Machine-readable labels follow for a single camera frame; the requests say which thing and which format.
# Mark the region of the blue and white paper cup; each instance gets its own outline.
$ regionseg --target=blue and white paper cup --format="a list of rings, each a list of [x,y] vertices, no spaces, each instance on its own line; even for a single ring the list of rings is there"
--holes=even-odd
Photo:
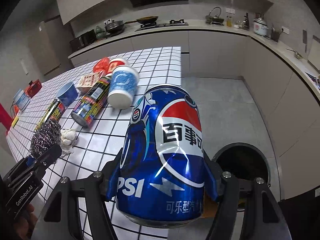
[[[132,105],[139,81],[138,72],[128,66],[119,66],[112,72],[108,103],[117,109],[127,109]]]

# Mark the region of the white tiled countertop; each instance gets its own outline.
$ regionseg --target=white tiled countertop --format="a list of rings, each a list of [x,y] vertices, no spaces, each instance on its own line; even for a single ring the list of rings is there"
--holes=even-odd
[[[93,49],[103,44],[107,44],[107,43],[121,40],[121,39],[130,38],[132,36],[141,35],[141,34],[149,34],[149,33],[172,31],[172,30],[186,30],[186,31],[187,30],[211,30],[211,31],[218,31],[218,32],[241,34],[261,42],[263,45],[265,45],[274,53],[276,53],[280,58],[286,61],[298,73],[298,75],[300,75],[302,79],[308,84],[308,86],[311,88],[311,90],[315,93],[315,95],[318,97],[320,101],[320,90],[305,72],[308,72],[312,76],[318,76],[319,74],[305,59],[302,59],[302,60],[296,59],[292,51],[286,50],[286,48],[288,49],[291,49],[291,48],[286,46],[281,41],[277,43],[275,41],[268,40],[265,37],[255,34],[253,31],[246,31],[246,30],[236,29],[234,27],[227,27],[227,26],[208,25],[205,23],[205,20],[196,20],[196,19],[187,20],[186,19],[185,21],[188,22],[188,25],[153,28],[153,29],[141,30],[137,32],[135,30],[137,30],[140,27],[139,24],[127,24],[126,29],[124,30],[123,33],[108,39],[96,41],[90,44],[89,46],[72,53],[68,58],[75,57],[81,53],[86,52],[87,50]],[[157,21],[157,23],[168,23],[168,22],[169,22],[168,20]]]
[[[123,146],[124,137],[129,124],[133,105],[144,94],[146,89],[163,83],[181,85],[180,47],[165,47],[131,51],[114,55],[110,58],[123,57],[139,72],[140,80],[132,106],[125,110],[117,110],[104,106],[95,117],[91,127],[84,129],[70,116],[73,107],[82,94],[64,112],[59,123],[63,129],[76,129],[77,140],[73,147],[74,153],[60,157],[56,164],[51,165],[43,177],[43,188],[38,193],[46,202],[53,188],[62,176],[71,180],[88,177],[92,172],[102,170],[106,162],[115,158]],[[55,98],[57,91],[67,82],[75,84],[84,74],[92,72],[97,61],[69,70],[42,84],[41,90],[31,99],[14,128],[10,128],[7,141],[16,161],[29,155],[33,131],[45,110]],[[129,221],[115,207],[115,200],[106,202],[111,222],[119,238],[132,240],[166,239],[168,229],[139,226]],[[79,199],[81,226],[84,236],[92,239],[85,199]]]

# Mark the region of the paper cup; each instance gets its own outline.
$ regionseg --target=paper cup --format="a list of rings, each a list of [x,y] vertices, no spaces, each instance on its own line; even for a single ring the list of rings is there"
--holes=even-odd
[[[117,57],[117,58],[114,58],[112,60],[110,60],[110,63],[109,63],[109,68],[108,68],[108,71],[107,71],[107,74],[106,76],[111,76],[112,75],[112,72],[118,67],[118,66],[130,66],[129,65],[129,62],[126,61],[124,58],[121,58],[121,57]]]
[[[138,81],[139,74],[134,68],[118,66],[112,73],[108,103],[117,109],[130,107]]]

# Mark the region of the red and white cup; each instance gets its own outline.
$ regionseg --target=red and white cup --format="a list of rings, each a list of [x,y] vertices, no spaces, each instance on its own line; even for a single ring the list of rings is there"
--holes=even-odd
[[[127,60],[125,60],[124,58],[117,57],[117,58],[114,58],[114,59],[110,60],[109,68],[108,68],[106,76],[112,76],[112,72],[118,66],[123,66],[123,65],[125,65],[127,67],[130,67],[129,62]]]

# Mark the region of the rice cooker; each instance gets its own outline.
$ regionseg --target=rice cooker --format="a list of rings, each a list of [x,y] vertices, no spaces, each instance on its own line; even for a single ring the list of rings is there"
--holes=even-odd
[[[266,36],[268,31],[267,23],[262,18],[256,18],[253,20],[253,31],[261,36]]]

